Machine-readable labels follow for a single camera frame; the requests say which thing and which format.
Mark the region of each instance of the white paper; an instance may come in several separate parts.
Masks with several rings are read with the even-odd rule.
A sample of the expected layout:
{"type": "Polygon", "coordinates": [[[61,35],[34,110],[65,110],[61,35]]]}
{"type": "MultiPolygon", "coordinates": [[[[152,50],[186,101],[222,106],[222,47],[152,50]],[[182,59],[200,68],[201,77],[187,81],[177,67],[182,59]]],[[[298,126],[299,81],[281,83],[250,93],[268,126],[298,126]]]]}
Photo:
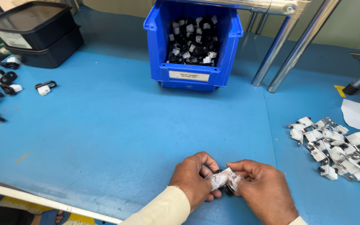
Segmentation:
{"type": "Polygon", "coordinates": [[[349,125],[360,130],[360,103],[344,99],[341,105],[344,120],[349,125]]]}

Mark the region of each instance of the shirt sleeve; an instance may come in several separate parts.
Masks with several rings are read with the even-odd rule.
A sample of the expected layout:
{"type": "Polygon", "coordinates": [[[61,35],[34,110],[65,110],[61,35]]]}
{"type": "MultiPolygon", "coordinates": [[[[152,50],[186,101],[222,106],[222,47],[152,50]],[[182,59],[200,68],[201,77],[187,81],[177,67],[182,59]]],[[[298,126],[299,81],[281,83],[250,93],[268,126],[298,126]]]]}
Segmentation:
{"type": "Polygon", "coordinates": [[[307,223],[302,219],[302,217],[297,217],[293,222],[289,225],[307,225],[307,223]]]}
{"type": "Polygon", "coordinates": [[[169,186],[120,225],[180,225],[190,214],[190,202],[180,188],[169,186]]]}

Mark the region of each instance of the bin label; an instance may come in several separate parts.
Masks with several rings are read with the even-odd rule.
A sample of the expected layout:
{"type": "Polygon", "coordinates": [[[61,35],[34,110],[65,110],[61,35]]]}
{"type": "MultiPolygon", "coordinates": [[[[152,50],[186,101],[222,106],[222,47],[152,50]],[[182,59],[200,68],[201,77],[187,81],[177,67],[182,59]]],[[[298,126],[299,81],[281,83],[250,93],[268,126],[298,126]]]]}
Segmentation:
{"type": "Polygon", "coordinates": [[[11,47],[32,49],[32,47],[21,34],[0,31],[0,38],[11,47]]]}
{"type": "Polygon", "coordinates": [[[189,80],[201,80],[208,81],[209,74],[203,73],[188,73],[188,72],[180,72],[180,71],[169,71],[170,78],[179,78],[179,79],[189,79],[189,80]]]}

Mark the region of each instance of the blue work surface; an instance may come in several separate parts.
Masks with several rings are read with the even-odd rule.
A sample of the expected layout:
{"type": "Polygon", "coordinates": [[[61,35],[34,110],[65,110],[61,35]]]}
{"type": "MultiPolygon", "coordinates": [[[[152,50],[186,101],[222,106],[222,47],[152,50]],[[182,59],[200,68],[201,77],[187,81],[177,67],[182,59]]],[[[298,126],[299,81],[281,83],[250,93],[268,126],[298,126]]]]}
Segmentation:
{"type": "MultiPolygon", "coordinates": [[[[165,89],[150,80],[143,18],[82,6],[75,20],[85,45],[56,69],[22,66],[14,83],[24,90],[0,98],[7,119],[0,122],[0,182],[125,219],[166,188],[178,162],[207,151],[222,169],[241,159],[277,166],[309,224],[360,224],[360,213],[345,213],[360,209],[360,183],[321,177],[285,128],[304,116],[346,126],[333,85],[360,77],[351,49],[312,44],[271,94],[267,83],[295,42],[256,88],[251,79],[273,39],[250,33],[240,39],[227,87],[165,89]],[[49,80],[58,87],[39,95],[34,85],[49,80]]],[[[347,99],[360,102],[360,91],[347,99]]],[[[242,198],[224,196],[203,203],[186,224],[260,222],[242,198]]]]}

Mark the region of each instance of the container lid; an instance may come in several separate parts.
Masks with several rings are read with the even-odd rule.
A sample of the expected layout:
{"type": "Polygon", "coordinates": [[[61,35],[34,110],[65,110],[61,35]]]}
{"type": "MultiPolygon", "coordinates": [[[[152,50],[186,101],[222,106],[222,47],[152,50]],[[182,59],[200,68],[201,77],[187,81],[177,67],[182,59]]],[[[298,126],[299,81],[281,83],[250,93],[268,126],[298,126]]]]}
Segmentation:
{"type": "Polygon", "coordinates": [[[71,7],[61,3],[33,1],[0,14],[0,30],[19,34],[37,31],[71,7]]]}

